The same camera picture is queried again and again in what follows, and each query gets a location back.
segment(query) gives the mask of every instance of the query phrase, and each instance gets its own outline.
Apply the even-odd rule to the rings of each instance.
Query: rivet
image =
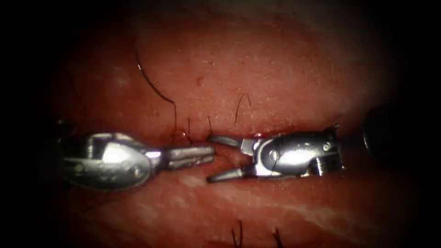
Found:
[[[79,163],[79,164],[75,165],[75,167],[73,168],[73,170],[74,170],[75,172],[79,173],[79,172],[83,171],[83,165]]]
[[[323,145],[323,150],[326,152],[326,151],[329,151],[329,149],[331,148],[331,146],[330,145],[328,145],[328,144],[324,144]]]
[[[276,150],[271,150],[270,157],[273,161],[277,161],[279,159],[279,153]]]

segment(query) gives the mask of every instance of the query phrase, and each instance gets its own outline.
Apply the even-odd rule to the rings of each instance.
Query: metal jaw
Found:
[[[138,186],[161,170],[210,163],[212,147],[151,149],[121,133],[94,134],[62,141],[64,175],[72,184],[115,191]]]
[[[237,147],[241,153],[253,157],[252,165],[212,175],[207,178],[208,182],[247,177],[321,176],[343,168],[335,129],[291,133],[269,139],[235,140],[211,136],[208,140]]]
[[[160,163],[149,151],[121,133],[90,135],[63,142],[64,175],[72,184],[90,189],[124,190],[145,182]]]

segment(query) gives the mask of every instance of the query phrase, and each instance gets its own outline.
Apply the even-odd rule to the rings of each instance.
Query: black suture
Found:
[[[188,143],[190,143],[190,146],[192,146],[193,145],[193,140],[190,137],[190,118],[188,118],[188,133],[186,133],[185,130],[184,130],[184,134],[185,134],[185,137],[188,140]]]
[[[213,135],[213,129],[211,128],[210,116],[207,115],[207,117],[208,117],[208,125],[210,126],[210,135]]]
[[[150,79],[148,78],[147,74],[145,73],[144,69],[142,68],[141,65],[141,61],[139,59],[139,55],[138,55],[138,51],[135,50],[135,57],[136,57],[136,62],[138,63],[138,68],[141,71],[142,76],[144,77],[144,79],[147,81],[148,85],[152,88],[152,90],[164,101],[169,102],[171,104],[173,104],[173,107],[175,108],[175,129],[173,130],[173,143],[175,142],[175,133],[176,133],[176,128],[177,128],[177,114],[176,114],[176,103],[167,98],[166,96],[164,96],[158,89],[156,89],[156,87],[153,85],[153,83],[150,81]]]
[[[247,96],[247,98],[248,98],[248,105],[249,105],[249,107],[251,107],[251,100],[249,99],[249,95],[248,95],[247,93],[243,94],[243,95],[240,97],[239,103],[237,104],[236,117],[234,118],[234,123],[237,123],[237,114],[239,113],[240,102],[242,101],[242,98],[243,98],[244,96]]]
[[[240,235],[239,235],[239,244],[237,244],[236,242],[236,235],[234,234],[234,229],[231,229],[231,235],[233,236],[233,243],[234,243],[234,248],[241,248],[242,247],[242,239],[243,239],[243,230],[242,230],[242,221],[239,220],[239,230],[240,230]]]
[[[70,74],[67,74],[67,75],[68,75],[68,84],[70,85],[70,87],[72,88],[73,93],[78,98],[79,102],[81,103],[81,106],[82,106],[83,111],[84,111],[84,115],[86,116],[86,118],[88,118],[89,114],[87,112],[86,104],[84,103],[83,98],[79,94],[79,92],[77,90],[77,87],[75,87],[74,79],[72,78],[72,75],[70,75]]]
[[[279,139],[280,139],[280,145],[279,145],[279,148],[278,148],[278,150],[277,150],[277,153],[278,153],[278,154],[281,154],[281,150],[282,150],[282,147],[283,147],[283,136],[280,136]],[[276,168],[276,164],[277,164],[278,160],[279,160],[279,158],[277,158],[277,159],[274,161],[274,164],[273,164],[272,167],[271,167],[271,174],[270,174],[270,177],[272,176],[272,173],[274,172],[274,169]]]
[[[272,234],[273,237],[276,239],[277,242],[277,248],[283,248],[282,241],[280,240],[279,236],[279,230],[276,228],[276,232]]]

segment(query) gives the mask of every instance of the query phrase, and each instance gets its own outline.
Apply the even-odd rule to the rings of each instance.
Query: metallic surface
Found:
[[[63,140],[64,177],[74,185],[113,191],[138,186],[163,169],[213,161],[212,147],[150,149],[121,133]]]
[[[322,176],[343,169],[335,128],[322,132],[299,132],[270,139],[234,139],[211,136],[209,141],[240,148],[253,156],[253,164],[207,178],[207,182],[245,177]]]

